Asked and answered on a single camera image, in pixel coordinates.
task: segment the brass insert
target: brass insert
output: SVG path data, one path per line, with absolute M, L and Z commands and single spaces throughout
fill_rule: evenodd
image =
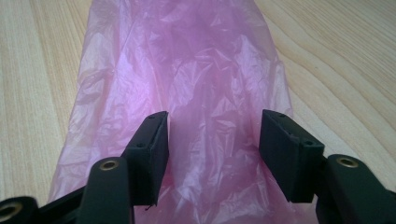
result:
M 117 168 L 118 166 L 119 163 L 117 161 L 104 161 L 102 164 L 100 164 L 100 169 L 103 171 L 109 171 Z
M 12 217 L 15 217 L 21 210 L 23 206 L 18 202 L 6 203 L 0 207 L 0 222 L 5 222 Z
M 347 157 L 339 157 L 337 158 L 337 162 L 349 168 L 356 168 L 359 166 L 357 162 Z

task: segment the plastic bag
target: plastic bag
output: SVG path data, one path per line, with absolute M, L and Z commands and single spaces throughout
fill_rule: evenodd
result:
M 282 62 L 253 1 L 93 0 L 78 95 L 50 199 L 119 156 L 144 117 L 169 111 L 157 207 L 136 223 L 308 223 L 258 150 L 262 110 L 289 114 Z

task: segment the light wood grain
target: light wood grain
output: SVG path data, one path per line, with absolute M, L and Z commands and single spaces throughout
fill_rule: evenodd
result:
M 257 0 L 294 118 L 396 190 L 396 1 Z M 0 201 L 47 201 L 91 0 L 0 0 Z

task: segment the wooden surface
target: wooden surface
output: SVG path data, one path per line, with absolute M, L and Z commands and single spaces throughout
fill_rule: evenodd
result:
M 257 0 L 294 118 L 396 190 L 396 1 Z M 0 201 L 46 203 L 91 0 L 0 0 Z

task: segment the screw hole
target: screw hole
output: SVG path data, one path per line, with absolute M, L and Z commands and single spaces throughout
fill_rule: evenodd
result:
M 308 145 L 308 146 L 312 146 L 314 145 L 314 143 L 312 141 L 305 141 L 304 144 Z
M 16 216 L 23 206 L 21 203 L 7 203 L 0 207 L 0 222 L 7 221 Z
M 117 161 L 105 161 L 100 165 L 100 169 L 103 171 L 109 171 L 115 169 L 118 166 L 119 163 Z
M 345 167 L 349 167 L 349 168 L 356 168 L 359 166 L 359 164 L 347 157 L 340 157 L 337 158 L 337 162 Z

